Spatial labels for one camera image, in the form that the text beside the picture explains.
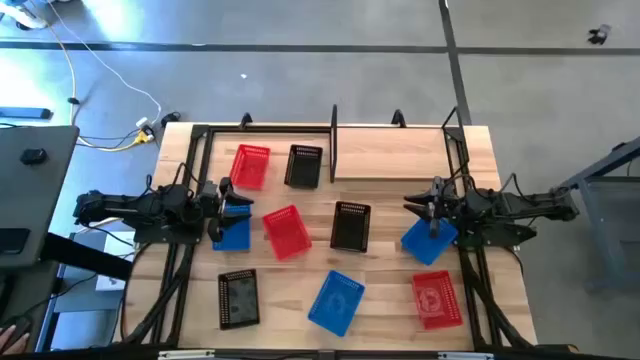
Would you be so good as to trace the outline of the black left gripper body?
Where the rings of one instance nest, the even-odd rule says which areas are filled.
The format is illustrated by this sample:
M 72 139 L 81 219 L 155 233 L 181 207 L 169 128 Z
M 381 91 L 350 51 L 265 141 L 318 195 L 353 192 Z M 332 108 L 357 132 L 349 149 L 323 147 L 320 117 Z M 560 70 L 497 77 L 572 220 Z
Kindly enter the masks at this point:
M 206 181 L 202 191 L 198 195 L 199 204 L 203 211 L 203 217 L 209 220 L 207 234 L 212 242 L 222 241 L 219 231 L 221 198 L 218 186 L 212 181 Z

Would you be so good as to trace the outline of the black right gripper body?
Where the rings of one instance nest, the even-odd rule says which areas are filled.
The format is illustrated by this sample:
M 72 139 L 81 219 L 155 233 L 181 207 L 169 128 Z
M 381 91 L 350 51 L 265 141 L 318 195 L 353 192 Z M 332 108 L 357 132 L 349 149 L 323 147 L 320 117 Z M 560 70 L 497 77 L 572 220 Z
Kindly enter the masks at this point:
M 455 181 L 436 176 L 433 179 L 429 195 L 428 210 L 431 220 L 429 221 L 429 236 L 436 238 L 440 233 L 440 220 L 452 218 L 456 214 L 456 208 L 461 200 L 457 195 Z

